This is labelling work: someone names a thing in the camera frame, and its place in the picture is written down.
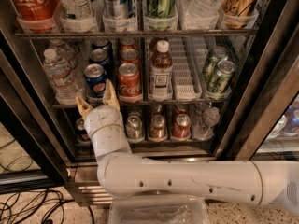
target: bottle label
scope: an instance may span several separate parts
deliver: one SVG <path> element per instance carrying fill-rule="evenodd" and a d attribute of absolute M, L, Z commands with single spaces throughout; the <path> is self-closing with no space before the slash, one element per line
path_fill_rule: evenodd
<path fill-rule="evenodd" d="M 172 67 L 163 69 L 151 67 L 149 92 L 154 95 L 167 95 L 171 89 Z"/>

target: speckled floor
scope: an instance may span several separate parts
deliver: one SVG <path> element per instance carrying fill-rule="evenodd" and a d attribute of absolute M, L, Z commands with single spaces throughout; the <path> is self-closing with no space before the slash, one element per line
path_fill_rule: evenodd
<path fill-rule="evenodd" d="M 60 191 L 64 195 L 65 200 L 71 200 L 72 197 L 67 193 L 67 191 L 63 188 L 51 189 L 54 192 L 49 193 L 47 200 L 44 204 L 29 218 L 22 222 L 18 222 L 26 215 L 30 213 L 29 206 L 26 205 L 43 190 L 39 190 L 38 192 L 26 192 L 22 193 L 19 200 L 15 202 L 15 198 L 12 198 L 7 204 L 12 205 L 11 213 L 8 210 L 4 211 L 1 215 L 1 211 L 4 206 L 0 205 L 0 218 L 1 224 L 7 223 L 23 223 L 23 224 L 40 224 L 43 220 L 43 217 L 47 214 L 47 212 L 57 203 L 57 192 Z M 12 194 L 0 195 L 0 203 L 5 203 L 7 199 Z M 30 206 L 37 205 L 42 200 L 42 196 L 38 199 L 35 199 Z M 23 208 L 27 208 L 24 210 L 27 211 L 24 215 L 12 216 L 11 219 L 8 219 L 9 215 L 19 214 Z M 88 224 L 93 223 L 91 212 L 87 207 L 79 207 L 76 203 L 66 203 L 63 205 L 64 211 L 62 207 L 57 208 L 51 215 L 50 219 L 53 221 L 52 223 L 58 224 Z M 209 216 L 210 224 L 296 224 L 299 223 L 299 216 L 294 216 L 290 213 L 272 210 L 267 208 L 258 208 L 258 207 L 250 207 L 246 205 L 240 205 L 235 203 L 220 203 L 207 201 L 206 209 Z M 101 209 L 98 206 L 91 206 L 91 210 L 93 212 L 94 223 L 96 224 L 107 224 L 108 223 L 108 209 Z"/>

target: bottle cap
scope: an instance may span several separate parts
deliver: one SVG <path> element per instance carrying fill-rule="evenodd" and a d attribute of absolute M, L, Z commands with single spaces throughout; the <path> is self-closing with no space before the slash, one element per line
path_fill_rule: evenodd
<path fill-rule="evenodd" d="M 161 40 L 157 42 L 157 50 L 161 53 L 166 53 L 169 50 L 169 43 L 168 41 Z"/>
<path fill-rule="evenodd" d="M 52 44 L 58 44 L 60 43 L 61 39 L 50 39 L 50 43 Z"/>
<path fill-rule="evenodd" d="M 54 59 L 56 57 L 57 53 L 55 49 L 46 49 L 44 51 L 44 56 L 46 59 Z"/>

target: can lid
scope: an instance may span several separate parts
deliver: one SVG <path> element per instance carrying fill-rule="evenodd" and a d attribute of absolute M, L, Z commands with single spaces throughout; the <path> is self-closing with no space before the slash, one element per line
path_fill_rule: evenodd
<path fill-rule="evenodd" d="M 235 64 L 231 61 L 220 61 L 217 66 L 225 74 L 232 74 L 235 71 Z"/>
<path fill-rule="evenodd" d="M 44 56 L 46 59 L 54 59 L 57 56 L 55 49 L 45 49 Z"/>
<path fill-rule="evenodd" d="M 131 77 L 136 74 L 138 67 L 134 63 L 123 63 L 119 67 L 119 73 L 124 77 Z"/>
<path fill-rule="evenodd" d="M 155 115 L 151 118 L 151 123 L 155 128 L 163 128 L 165 125 L 165 118 L 162 115 Z"/>
<path fill-rule="evenodd" d="M 216 47 L 212 50 L 212 55 L 220 60 L 223 60 L 228 58 L 228 51 L 226 48 Z"/>
<path fill-rule="evenodd" d="M 132 128 L 140 128 L 141 119 L 138 116 L 130 116 L 127 119 L 127 125 L 129 125 Z"/>
<path fill-rule="evenodd" d="M 91 53 L 90 59 L 94 62 L 102 62 L 108 56 L 107 52 L 103 49 L 94 49 Z"/>
<path fill-rule="evenodd" d="M 169 43 L 168 41 L 161 40 L 157 42 L 157 50 L 161 53 L 166 53 L 169 50 Z"/>
<path fill-rule="evenodd" d="M 105 38 L 95 38 L 94 41 L 93 41 L 93 44 L 95 46 L 99 46 L 99 47 L 103 47 L 107 43 L 108 43 L 108 40 L 105 39 Z"/>
<path fill-rule="evenodd" d="M 100 77 L 103 73 L 104 68 L 98 63 L 89 64 L 84 70 L 84 75 L 90 78 Z"/>
<path fill-rule="evenodd" d="M 126 61 L 132 61 L 138 58 L 139 52 L 136 49 L 123 49 L 121 51 L 121 57 Z"/>
<path fill-rule="evenodd" d="M 133 38 L 122 38 L 121 43 L 125 46 L 130 46 L 135 43 L 135 40 Z"/>
<path fill-rule="evenodd" d="M 185 114 L 180 114 L 176 117 L 176 123 L 182 127 L 188 127 L 191 123 L 190 117 Z"/>

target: floor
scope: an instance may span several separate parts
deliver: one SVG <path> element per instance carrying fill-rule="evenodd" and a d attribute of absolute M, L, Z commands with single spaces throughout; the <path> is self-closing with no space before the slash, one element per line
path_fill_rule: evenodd
<path fill-rule="evenodd" d="M 0 223 L 1 224 L 107 224 L 108 209 L 101 209 L 98 206 L 79 207 L 76 203 L 70 202 L 72 197 L 64 187 L 50 189 L 45 197 L 45 190 L 21 193 L 17 200 L 16 194 L 0 195 Z M 47 214 L 59 203 L 65 203 L 55 209 L 50 216 Z M 209 224 L 297 224 L 299 216 L 287 212 L 266 208 L 250 207 L 235 203 L 220 203 L 207 201 L 206 210 Z"/>

